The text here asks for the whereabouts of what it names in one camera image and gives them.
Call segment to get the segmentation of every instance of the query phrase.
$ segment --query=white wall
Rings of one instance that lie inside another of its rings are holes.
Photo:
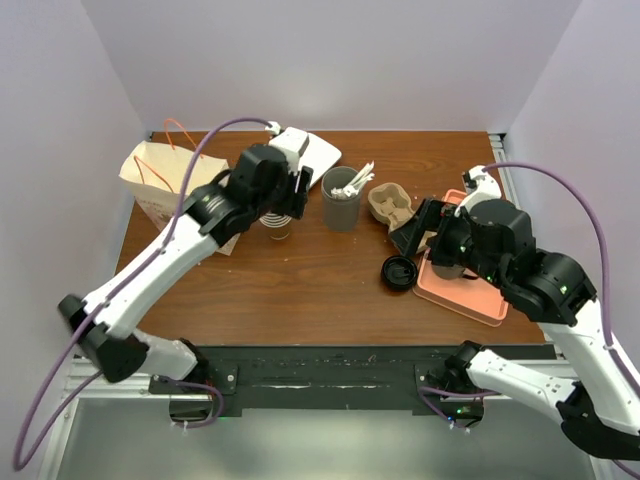
[[[148,129],[506,131],[579,0],[83,0]]]
[[[28,402],[69,338],[57,302],[113,273],[131,206],[117,173],[144,130],[78,0],[4,2],[0,45],[0,478],[10,479]],[[35,478],[33,463],[15,478]]]
[[[612,267],[614,331],[640,367],[640,2],[584,0],[507,134],[512,160],[570,177],[602,221]],[[599,286],[586,215],[552,181],[514,171],[544,248],[575,257]]]

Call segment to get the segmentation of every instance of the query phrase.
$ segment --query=black lid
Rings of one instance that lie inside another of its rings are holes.
[[[410,258],[394,255],[384,261],[380,275],[391,290],[406,292],[418,280],[418,267]]]

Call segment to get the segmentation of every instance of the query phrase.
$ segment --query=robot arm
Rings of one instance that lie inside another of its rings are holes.
[[[275,136],[267,145],[249,147],[235,169],[193,190],[178,213],[171,241],[165,241],[169,224],[105,285],[82,299],[68,295],[60,302],[59,311],[75,330],[116,285],[139,271],[104,305],[79,342],[109,382],[122,381],[136,372],[194,383],[206,381],[206,360],[190,342],[155,337],[136,327],[187,271],[234,235],[248,230],[265,213],[302,217],[313,171],[299,169],[299,161],[309,145],[309,134],[294,128],[281,131],[277,125],[274,128]],[[226,185],[220,183],[227,176]]]
[[[465,342],[432,381],[454,391],[487,389],[549,416],[579,448],[599,458],[640,459],[640,399],[615,365],[602,333],[600,302],[570,257],[536,248],[528,214],[499,198],[482,167],[463,176],[460,206],[439,202],[430,220],[434,265],[461,265],[500,289],[536,322],[573,366],[579,381],[549,377]],[[622,361],[640,375],[614,338]]]

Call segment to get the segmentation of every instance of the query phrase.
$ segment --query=paper bag handle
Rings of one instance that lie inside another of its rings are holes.
[[[133,161],[136,162],[136,167],[138,167],[138,172],[140,172],[140,180],[142,180],[142,184],[143,185],[146,185],[146,183],[144,181],[144,175],[142,174],[142,168],[140,167],[140,164],[143,164],[145,167],[147,167],[149,170],[151,170],[151,173],[153,173],[156,177],[158,177],[160,180],[162,180],[162,182],[167,187],[169,187],[169,190],[171,190],[171,193],[176,193],[176,192],[173,191],[173,188],[171,188],[171,185],[169,185],[169,182],[167,182],[162,175],[160,175],[153,168],[151,168],[151,166],[148,163],[143,162],[142,160],[140,160],[140,157],[138,157],[137,155],[134,155],[133,156]]]
[[[191,138],[191,135],[189,135],[189,132],[187,132],[187,130],[182,126],[182,124],[179,121],[177,121],[175,118],[167,118],[164,121],[164,134],[167,136],[167,140],[169,140],[169,145],[171,145],[172,149],[175,150],[176,146],[171,141],[171,136],[169,135],[169,122],[175,123],[178,126],[178,128],[182,130],[182,132],[187,136],[187,138],[191,142],[191,145],[193,145],[194,149],[198,148],[198,146],[196,145],[196,142],[194,142],[193,138]]]

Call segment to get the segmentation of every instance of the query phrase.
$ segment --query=brown tabletop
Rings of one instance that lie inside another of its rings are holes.
[[[460,174],[493,162],[485,133],[319,132],[338,147],[339,165],[362,167],[375,160],[374,181],[402,185],[419,201],[461,188]],[[197,141],[202,134],[194,133]],[[188,148],[186,137],[172,134]],[[260,132],[225,132],[205,153],[235,164],[240,152],[264,141]],[[166,141],[156,133],[154,141]],[[149,311],[140,324],[146,332],[185,337],[196,344],[458,344],[542,343],[535,324],[509,311],[498,328],[485,326],[412,292],[390,293],[380,281],[382,262],[397,252],[387,228],[368,211],[350,233],[330,232],[322,223],[320,185],[309,196],[304,218],[283,241],[256,223],[233,254],[215,254],[193,268]],[[118,268],[131,261],[158,234],[136,205]]]

